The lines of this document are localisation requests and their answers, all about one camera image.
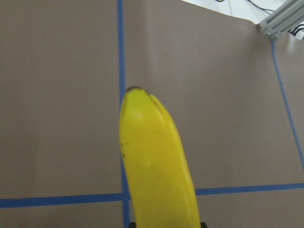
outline blue line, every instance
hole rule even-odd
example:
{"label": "blue line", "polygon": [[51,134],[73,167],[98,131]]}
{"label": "blue line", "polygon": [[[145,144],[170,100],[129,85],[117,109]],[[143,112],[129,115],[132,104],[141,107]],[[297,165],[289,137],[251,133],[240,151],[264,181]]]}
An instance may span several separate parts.
{"label": "blue line", "polygon": [[[196,189],[195,193],[197,196],[201,196],[201,195],[218,195],[218,194],[230,194],[230,193],[293,190],[293,189],[304,189],[304,183]],[[38,198],[22,198],[22,199],[0,199],[0,209],[54,206],[54,205],[66,205],[66,204],[79,204],[79,203],[113,202],[113,201],[124,201],[124,200],[126,201],[130,200],[130,195],[128,193],[127,194],[111,193],[111,194],[81,195],[81,196],[55,196],[55,197],[38,197]]]}
{"label": "blue line", "polygon": [[282,82],[282,79],[281,79],[281,74],[280,74],[280,71],[279,71],[279,67],[278,67],[277,62],[276,62],[276,52],[275,52],[275,41],[274,40],[271,41],[271,53],[272,53],[272,59],[273,59],[274,65],[275,65],[275,71],[276,71],[277,79],[278,79],[278,82],[279,82],[279,85],[280,85],[280,88],[281,88],[282,97],[283,97],[285,108],[286,108],[286,111],[287,111],[289,123],[290,123],[291,129],[292,129],[293,135],[294,135],[294,141],[295,141],[296,147],[298,149],[299,156],[300,156],[301,163],[302,163],[302,168],[303,168],[303,171],[304,171],[303,152],[302,152],[302,149],[301,149],[301,145],[300,145],[300,141],[299,141],[297,132],[295,130],[294,120],[293,120],[293,117],[291,115],[291,111],[290,111],[290,108],[289,108],[289,104],[288,104],[287,96],[286,96],[286,93],[285,93],[285,90],[284,90],[283,82]]}
{"label": "blue line", "polygon": [[81,196],[55,196],[23,199],[0,199],[0,208],[22,208],[36,206],[53,206],[78,203],[97,203],[129,200],[130,196],[122,193],[81,195]]}
{"label": "blue line", "polygon": [[201,195],[217,195],[217,194],[291,190],[291,189],[304,189],[304,183],[244,186],[244,187],[230,187],[230,188],[196,189],[195,193],[196,193],[197,196],[201,196]]}
{"label": "blue line", "polygon": [[[117,27],[118,27],[118,61],[119,61],[119,103],[122,104],[125,92],[125,66],[124,66],[124,5],[123,0],[117,0]],[[129,195],[128,183],[124,165],[121,160],[122,190],[125,196]],[[128,228],[130,223],[129,198],[123,199],[123,227]]]}

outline banana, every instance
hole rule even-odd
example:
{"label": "banana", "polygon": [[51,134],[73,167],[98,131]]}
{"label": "banana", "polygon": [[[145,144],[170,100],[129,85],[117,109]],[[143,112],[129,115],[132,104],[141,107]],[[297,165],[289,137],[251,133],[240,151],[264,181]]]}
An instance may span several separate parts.
{"label": "banana", "polygon": [[119,137],[137,228],[200,228],[195,191],[175,124],[139,87],[123,97]]}

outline vertical blue tape line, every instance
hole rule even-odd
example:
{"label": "vertical blue tape line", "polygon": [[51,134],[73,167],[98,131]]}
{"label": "vertical blue tape line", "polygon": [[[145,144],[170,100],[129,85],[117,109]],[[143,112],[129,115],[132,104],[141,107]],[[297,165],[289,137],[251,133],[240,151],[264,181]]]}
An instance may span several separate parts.
{"label": "vertical blue tape line", "polygon": [[[119,61],[119,100],[120,106],[123,101],[125,92],[125,68],[124,68],[124,14],[123,0],[117,0],[117,26],[118,26],[118,61]],[[122,190],[123,195],[128,195],[128,183],[124,171],[124,165],[121,160],[122,171]],[[128,228],[130,222],[129,200],[128,197],[123,198],[123,227]]]}
{"label": "vertical blue tape line", "polygon": [[285,93],[285,90],[284,90],[281,74],[280,74],[279,67],[278,67],[277,61],[276,61],[275,40],[271,41],[271,53],[272,53],[272,59],[273,59],[274,65],[275,65],[275,71],[276,71],[277,79],[278,79],[278,82],[279,82],[279,85],[280,85],[280,88],[281,88],[282,97],[283,97],[283,100],[284,100],[286,112],[287,112],[287,115],[288,115],[289,123],[290,123],[291,129],[292,129],[293,135],[294,135],[294,141],[295,141],[296,147],[298,149],[299,156],[300,156],[301,163],[302,163],[302,168],[303,168],[303,171],[304,171],[303,152],[302,152],[302,149],[301,149],[301,145],[300,145],[300,142],[299,142],[297,132],[295,130],[294,120],[293,120],[293,117],[291,115],[291,111],[290,111],[287,96],[286,96],[286,93]]}

